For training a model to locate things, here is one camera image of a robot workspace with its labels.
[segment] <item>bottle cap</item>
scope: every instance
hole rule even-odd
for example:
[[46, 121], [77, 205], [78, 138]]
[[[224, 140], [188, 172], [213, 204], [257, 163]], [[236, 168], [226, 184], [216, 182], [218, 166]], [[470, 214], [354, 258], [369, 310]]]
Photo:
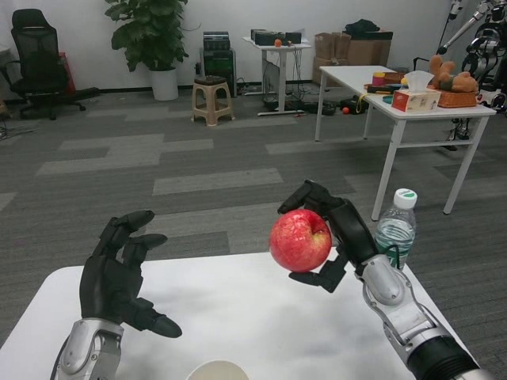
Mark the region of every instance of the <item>bottle cap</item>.
[[408, 188], [399, 188], [395, 192], [395, 206], [409, 210], [414, 208], [417, 202], [417, 194]]

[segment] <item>plastic stool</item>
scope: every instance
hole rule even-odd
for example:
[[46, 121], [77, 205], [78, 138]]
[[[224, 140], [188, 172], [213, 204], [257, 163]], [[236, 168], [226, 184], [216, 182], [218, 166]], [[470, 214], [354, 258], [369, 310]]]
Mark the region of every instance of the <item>plastic stool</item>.
[[[206, 103], [197, 104], [197, 90], [203, 92]], [[227, 95], [227, 104], [220, 103], [216, 98], [216, 92], [219, 89], [224, 89]], [[225, 78], [216, 76], [207, 76], [206, 78], [196, 78], [193, 83], [192, 94], [192, 107], [193, 116], [192, 121], [196, 116], [201, 116], [206, 119], [206, 125], [214, 127], [218, 123], [218, 118], [225, 115], [231, 115], [234, 120], [234, 113], [232, 112], [231, 93]]]

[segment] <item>apple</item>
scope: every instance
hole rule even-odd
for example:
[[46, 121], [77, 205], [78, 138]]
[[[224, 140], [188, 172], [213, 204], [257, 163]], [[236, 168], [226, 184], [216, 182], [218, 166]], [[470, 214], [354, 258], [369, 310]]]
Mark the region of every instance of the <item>apple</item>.
[[289, 271], [308, 272], [326, 261], [331, 242], [324, 219], [310, 210], [294, 210], [275, 222], [269, 250], [273, 259]]

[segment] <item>paper cup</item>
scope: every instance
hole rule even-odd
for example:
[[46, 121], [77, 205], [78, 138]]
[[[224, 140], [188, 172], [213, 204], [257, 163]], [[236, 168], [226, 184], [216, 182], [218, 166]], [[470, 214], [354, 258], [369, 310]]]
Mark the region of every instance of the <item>paper cup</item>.
[[215, 360], [195, 369], [187, 380], [249, 380], [244, 370], [236, 364]]

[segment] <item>white table leg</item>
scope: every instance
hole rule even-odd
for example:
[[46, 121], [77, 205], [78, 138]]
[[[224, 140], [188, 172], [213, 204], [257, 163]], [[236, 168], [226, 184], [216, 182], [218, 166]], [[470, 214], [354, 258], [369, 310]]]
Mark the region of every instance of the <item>white table leg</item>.
[[278, 112], [285, 111], [285, 87], [287, 84], [287, 52], [280, 51], [280, 77], [278, 82]]
[[368, 138], [368, 130], [370, 129], [370, 124], [372, 123], [372, 115], [373, 115], [373, 104], [370, 104], [368, 107], [368, 113], [366, 114], [366, 124], [364, 125], [363, 139]]
[[478, 121], [477, 129], [474, 133], [474, 142], [468, 147], [467, 153], [465, 154], [465, 157], [463, 158], [463, 162], [461, 163], [461, 167], [459, 168], [458, 175], [456, 176], [456, 179], [454, 181], [454, 184], [451, 189], [451, 193], [449, 194], [449, 197], [447, 199], [447, 203], [444, 207], [444, 214], [449, 215], [451, 214], [452, 207], [454, 206], [454, 202], [456, 201], [456, 198], [458, 197], [459, 190], [461, 189], [461, 185], [463, 184], [463, 181], [465, 180], [465, 177], [467, 176], [468, 168], [470, 167], [470, 164], [472, 163], [472, 159], [474, 158], [475, 151], [477, 150], [477, 146], [479, 142], [481, 141], [482, 133], [484, 132], [484, 129], [486, 128], [486, 124], [488, 124], [488, 120], [490, 119], [489, 116], [482, 117]]
[[324, 92], [327, 86], [327, 75], [322, 72], [320, 78], [320, 90], [318, 91], [317, 123], [315, 124], [315, 141], [320, 140], [320, 122], [322, 120], [322, 105], [324, 103]]
[[389, 151], [387, 152], [386, 161], [383, 164], [382, 177], [380, 178], [379, 190], [375, 198], [375, 205], [373, 206], [372, 220], [379, 220], [380, 210], [382, 209], [383, 197], [386, 195], [387, 182], [391, 175], [391, 168], [395, 161], [396, 150], [402, 142], [403, 132], [405, 131], [406, 120], [398, 120], [393, 129], [391, 136], [391, 143], [389, 144]]
[[264, 74], [266, 72], [266, 66], [268, 66], [268, 63], [266, 62], [266, 59], [268, 59], [268, 52], [266, 50], [262, 51], [262, 66], [261, 66], [261, 91], [256, 91], [253, 93], [245, 93], [246, 97], [252, 96], [252, 95], [264, 95]]

